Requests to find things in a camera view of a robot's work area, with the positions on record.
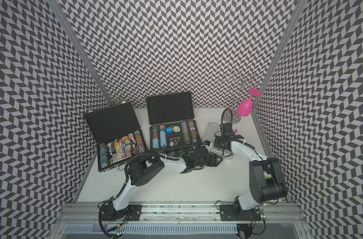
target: poker chip case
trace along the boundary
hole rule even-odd
[[[131,102],[86,113],[84,114],[84,118],[94,136],[95,141],[97,142],[96,146],[99,172],[107,171],[114,167],[117,167],[118,165],[124,164],[133,156],[132,154],[131,157],[124,158],[116,163],[110,164],[109,162],[113,156],[109,152],[107,152],[108,165],[102,167],[100,153],[101,149],[103,150],[103,148],[100,148],[101,144],[107,145],[109,142],[114,141],[116,138],[121,139],[122,137],[127,136],[130,133],[134,134],[134,132],[136,132],[135,137],[141,137],[141,139],[143,139],[143,132],[141,130],[139,121],[136,117]],[[144,140],[142,140],[142,144],[142,146],[144,147],[143,150],[147,150],[146,142]]]
[[[201,144],[196,121],[193,120],[190,92],[150,96],[146,98],[146,102],[151,125],[151,148],[161,153],[170,153],[193,149]]]

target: black and white wall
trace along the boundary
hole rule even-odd
[[[263,80],[297,0],[59,2],[112,98],[191,91],[217,107],[234,104],[232,70]]]
[[[308,1],[257,112],[313,236],[363,238],[363,0]]]
[[[83,112],[106,106],[47,4],[0,0],[0,238],[49,233],[94,151]]]

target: cable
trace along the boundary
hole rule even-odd
[[[116,229],[120,228],[124,223],[126,223],[128,217],[130,216],[130,211],[128,211],[128,214],[126,214],[126,219],[124,222],[120,223],[119,225],[115,226],[115,227],[112,227],[110,228],[109,230],[107,230],[108,232],[111,232],[111,231],[115,231]]]
[[[225,205],[225,204],[224,204],[222,201],[220,201],[220,200],[217,200],[217,201],[215,202],[215,207],[217,208],[217,210],[220,210],[220,208],[218,208],[218,207],[217,207],[217,203],[218,203],[218,202],[222,203],[223,205]]]
[[[266,221],[265,221],[265,219],[263,218],[262,219],[262,221],[264,222],[264,229],[262,230],[262,232],[260,232],[260,233],[254,233],[254,232],[252,232],[252,234],[253,235],[261,235],[263,232],[265,232],[265,229],[266,229]]]
[[[106,203],[108,202],[112,202],[113,200],[115,200],[115,198],[110,198],[106,201],[104,201],[99,209],[99,214],[98,214],[98,222],[99,222],[99,226],[100,226],[100,229],[102,230],[102,232],[108,236],[109,238],[111,239],[117,239],[119,238],[120,236],[116,236],[116,235],[113,235],[113,234],[109,234],[106,229],[103,227],[103,224],[102,224],[102,220],[101,220],[101,217],[102,217],[102,208],[104,207],[104,205],[106,205]]]
[[[270,203],[272,205],[276,205],[278,203],[278,200],[279,200],[279,192],[278,192],[276,181],[274,180],[273,176],[272,176],[272,179],[273,179],[274,185],[276,186],[276,190],[277,190],[277,202],[275,202],[275,203],[267,202],[267,203]]]
[[[104,202],[101,202],[98,204],[98,208],[99,208],[99,214],[98,214],[98,222],[99,222],[99,226],[100,226],[100,229],[102,230],[102,232],[108,236],[109,238],[111,239],[117,239],[117,238],[120,238],[122,235],[113,235],[113,234],[109,234],[106,229],[103,227],[103,224],[102,224],[102,220],[101,220],[101,217],[102,217],[102,209],[103,207],[106,205],[106,203],[109,203],[109,202],[112,202],[113,200],[117,199],[122,193],[123,193],[123,190],[126,188],[127,186],[127,183],[129,181],[129,175],[128,175],[128,167],[136,160],[138,160],[138,157],[142,156],[142,155],[151,155],[151,156],[158,156],[158,157],[161,157],[161,158],[168,158],[169,160],[174,160],[174,161],[178,161],[179,158],[176,158],[176,157],[171,157],[171,156],[165,156],[165,155],[160,155],[158,153],[152,153],[152,152],[144,152],[144,153],[141,153],[141,154],[138,154],[138,155],[135,155],[133,156],[132,158],[130,158],[130,160],[128,162],[126,162],[126,165],[125,165],[125,175],[126,175],[126,180],[122,186],[122,188],[120,189],[119,193],[116,195],[116,197],[113,197],[113,198],[110,198]]]

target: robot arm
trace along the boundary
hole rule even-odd
[[[147,165],[148,160],[152,162],[149,166]],[[138,160],[136,163],[132,163],[128,183],[120,196],[113,201],[115,210],[125,210],[138,187],[148,183],[160,170],[182,173],[186,168],[187,165],[181,157],[178,160],[169,160],[167,156],[163,158],[150,156],[142,161]]]
[[[245,169],[245,173],[249,175],[248,190],[235,198],[237,213],[272,199],[286,197],[288,191],[278,159],[257,153],[253,146],[246,144],[245,140],[232,141],[231,149],[249,165]],[[264,172],[271,177],[265,179]]]
[[[262,202],[287,195],[279,160],[270,159],[265,155],[257,153],[253,146],[241,139],[232,141],[231,148],[233,153],[239,155],[249,165],[244,169],[244,173],[249,175],[249,185],[246,185],[247,191],[235,199],[235,202],[238,202],[242,210],[248,210]],[[114,209],[116,211],[125,210],[138,187],[147,184],[161,170],[175,173],[188,173],[193,171],[194,167],[202,166],[203,163],[200,162],[204,162],[204,158],[207,155],[208,150],[205,147],[198,147],[185,160],[182,157],[174,158],[162,155],[150,155],[132,162],[129,167],[129,180],[127,185],[124,187],[122,193],[113,201]],[[265,179],[264,171],[272,177]]]

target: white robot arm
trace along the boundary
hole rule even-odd
[[[282,190],[279,193],[278,188],[273,184],[273,181],[271,181],[272,184],[270,184],[273,186],[271,191],[266,191],[266,193],[272,193],[272,196],[265,197],[265,193],[262,192],[262,188],[267,185],[265,183],[267,179],[264,177],[264,169],[265,166],[268,165],[269,159],[265,155],[257,153],[251,145],[247,144],[244,140],[241,139],[232,141],[231,148],[234,154],[239,155],[241,159],[245,160],[246,163],[249,163],[249,167],[244,169],[244,173],[249,175],[249,185],[245,185],[247,188],[246,193],[237,197],[238,203],[242,210],[254,208],[266,200],[285,196],[285,192],[287,191],[286,189],[283,190],[283,188],[286,187],[282,185],[280,187]],[[208,154],[208,150],[205,147],[200,147],[200,150],[195,151],[198,155],[204,156]],[[145,163],[147,160],[151,161],[150,166],[147,166]],[[258,172],[259,174],[262,174],[260,180],[257,180],[257,178],[255,178],[255,173],[252,172],[252,170],[254,170],[254,165],[261,165],[262,171]],[[193,168],[193,162],[188,159],[185,160],[182,157],[173,158],[159,154],[155,157],[151,155],[147,156],[144,160],[142,160],[142,162],[137,162],[136,164],[131,163],[131,170],[129,173],[127,185],[124,187],[122,193],[113,201],[115,210],[125,210],[125,208],[128,206],[128,203],[130,202],[131,197],[135,194],[138,187],[148,183],[158,172],[160,172],[160,170],[167,170],[175,173],[187,173],[191,172]]]

